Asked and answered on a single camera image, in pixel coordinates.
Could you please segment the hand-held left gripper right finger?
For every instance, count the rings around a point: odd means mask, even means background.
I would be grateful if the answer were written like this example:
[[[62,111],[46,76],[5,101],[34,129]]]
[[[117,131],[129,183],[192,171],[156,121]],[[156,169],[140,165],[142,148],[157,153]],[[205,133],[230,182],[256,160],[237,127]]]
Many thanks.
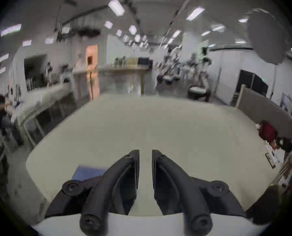
[[[246,218],[227,183],[191,177],[159,150],[152,150],[152,182],[162,214],[182,213],[186,230],[194,235],[210,233],[211,214]]]

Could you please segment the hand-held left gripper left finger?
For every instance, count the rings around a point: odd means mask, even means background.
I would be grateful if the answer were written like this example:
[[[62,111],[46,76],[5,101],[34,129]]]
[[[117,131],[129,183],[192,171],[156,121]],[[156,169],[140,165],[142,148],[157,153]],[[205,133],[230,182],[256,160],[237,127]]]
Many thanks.
[[[140,151],[132,150],[102,175],[86,180],[68,180],[51,201],[46,218],[80,214],[85,235],[103,235],[107,214],[128,215],[137,198]]]

